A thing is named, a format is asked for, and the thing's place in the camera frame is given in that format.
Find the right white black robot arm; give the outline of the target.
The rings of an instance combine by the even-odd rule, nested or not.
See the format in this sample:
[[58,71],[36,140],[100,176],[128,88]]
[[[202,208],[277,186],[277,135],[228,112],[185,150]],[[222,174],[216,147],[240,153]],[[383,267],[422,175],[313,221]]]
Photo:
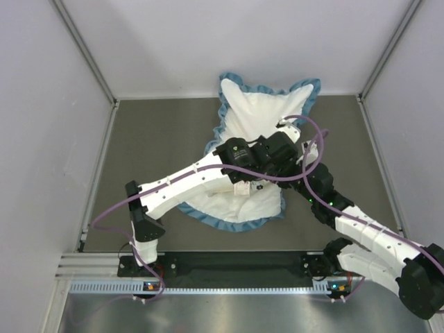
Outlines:
[[378,223],[333,185],[319,164],[306,179],[285,182],[311,203],[315,218],[343,235],[325,248],[324,267],[350,271],[394,293],[418,318],[443,313],[443,249],[416,243]]

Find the cream bear pillow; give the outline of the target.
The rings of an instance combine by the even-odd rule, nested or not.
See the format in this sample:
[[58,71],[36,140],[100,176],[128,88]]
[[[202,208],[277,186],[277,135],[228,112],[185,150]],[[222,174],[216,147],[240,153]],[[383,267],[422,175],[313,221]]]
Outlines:
[[241,181],[233,184],[233,192],[235,196],[252,196],[263,188],[264,183],[262,181]]

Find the blue white bear pillowcase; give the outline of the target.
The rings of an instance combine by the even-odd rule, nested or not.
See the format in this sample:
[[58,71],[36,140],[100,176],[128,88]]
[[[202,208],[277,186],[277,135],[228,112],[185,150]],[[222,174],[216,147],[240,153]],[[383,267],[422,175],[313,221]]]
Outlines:
[[[299,126],[321,90],[318,78],[306,78],[288,89],[274,90],[265,85],[250,86],[232,72],[219,76],[218,110],[220,124],[204,153],[229,141],[244,139],[254,157],[264,158],[265,141],[276,131],[279,120],[292,117]],[[240,181],[220,192],[197,194],[178,205],[178,209],[205,225],[226,232],[248,232],[284,216],[286,203],[278,185],[245,173],[229,171]]]

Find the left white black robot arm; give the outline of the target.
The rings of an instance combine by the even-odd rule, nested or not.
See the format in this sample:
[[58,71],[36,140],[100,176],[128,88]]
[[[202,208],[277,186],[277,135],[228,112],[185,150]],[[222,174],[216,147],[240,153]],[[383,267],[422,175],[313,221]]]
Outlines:
[[291,126],[251,143],[231,138],[171,176],[145,185],[127,183],[135,269],[142,275],[156,270],[157,244],[165,233],[160,219],[169,210],[201,194],[236,192],[241,187],[262,191],[275,185],[282,179],[284,163],[297,156],[299,138],[300,131]]

